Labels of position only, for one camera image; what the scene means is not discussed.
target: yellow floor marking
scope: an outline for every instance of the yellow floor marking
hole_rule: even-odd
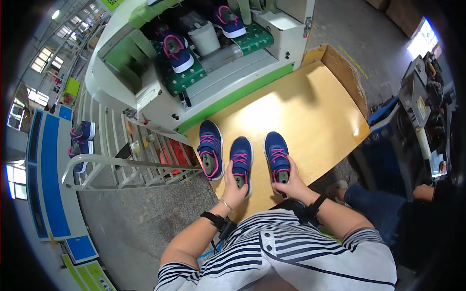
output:
[[[366,79],[369,79],[369,77],[366,75],[366,73],[363,71],[363,69],[361,69],[361,67],[354,61],[354,59],[353,59],[352,57],[350,57],[350,55],[347,54],[347,53],[345,52],[345,50],[342,49],[340,46],[338,46],[338,48],[339,48],[340,50],[342,50],[342,52],[344,52],[345,55],[356,65],[356,68],[358,68],[358,69],[361,71],[361,73],[363,73],[364,77],[366,77]]]

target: shoe insole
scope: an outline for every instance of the shoe insole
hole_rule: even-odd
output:
[[[204,165],[203,168],[207,175],[212,175],[215,168],[217,168],[215,157],[208,153],[202,154],[202,164]]]
[[[73,145],[73,147],[70,150],[70,153],[72,153],[75,156],[81,154],[81,150],[79,149],[79,144],[78,143],[75,143]]]
[[[228,22],[229,20],[235,19],[235,17],[236,15],[230,9],[227,9],[227,8],[220,9],[220,18],[224,22]]]
[[[169,54],[174,54],[181,48],[178,42],[178,39],[174,37],[168,38],[166,44],[167,44],[167,52]]]
[[[81,129],[81,124],[80,123],[78,125],[76,125],[75,130],[73,130],[73,133],[75,135],[82,135],[82,129]]]
[[[281,172],[278,172],[278,174],[276,175],[276,179],[279,183],[283,183],[283,184],[286,184],[288,183],[288,180],[289,180],[289,174],[287,171],[281,171]]]
[[[236,186],[238,186],[239,189],[241,189],[241,187],[246,183],[244,176],[234,175],[234,179],[236,181]]]

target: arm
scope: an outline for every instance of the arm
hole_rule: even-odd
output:
[[[245,184],[241,189],[238,189],[232,169],[233,163],[230,162],[225,171],[225,191],[222,199],[234,209],[244,200],[248,185]],[[230,210],[225,204],[219,202],[209,212],[225,218]],[[162,254],[160,266],[166,263],[180,262],[199,270],[198,257],[202,255],[216,233],[217,228],[212,225],[209,219],[199,218],[171,240]]]
[[[309,189],[299,177],[298,168],[293,159],[288,156],[290,162],[290,177],[287,184],[273,183],[272,187],[286,193],[288,196],[303,202],[306,206],[313,204],[320,194]],[[337,204],[330,199],[325,199],[319,207],[317,219],[327,226],[340,240],[343,240],[355,230],[361,228],[374,228],[374,226],[358,212]]]

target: factory floor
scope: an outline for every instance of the factory floor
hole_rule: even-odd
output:
[[[383,12],[365,0],[316,0],[313,24],[308,48],[330,44],[350,56],[364,72],[358,70],[368,108],[398,93],[412,60],[410,40]],[[360,177],[350,164],[345,158],[311,187],[356,183]],[[217,200],[202,175],[159,188],[82,191],[79,198],[107,273],[118,289],[137,291],[153,290],[167,244]]]

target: worker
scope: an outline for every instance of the worker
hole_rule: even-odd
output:
[[[441,249],[442,236],[433,236],[432,230],[448,232],[445,220],[453,210],[454,193],[456,187],[449,179],[438,181],[435,187],[417,186],[412,203],[357,184],[348,187],[345,181],[328,188],[329,197],[364,214],[392,250],[395,261],[413,271],[422,270],[434,252]]]
[[[288,183],[272,187],[288,195],[286,201],[304,204],[306,213],[313,214],[338,240],[310,223],[300,223],[293,210],[272,209],[239,223],[221,251],[199,267],[198,258],[218,230],[214,221],[223,220],[248,192],[248,184],[237,187],[230,161],[225,191],[209,210],[212,215],[189,225],[163,252],[155,291],[394,290],[395,262],[374,226],[356,211],[309,189],[293,159],[287,159]]]

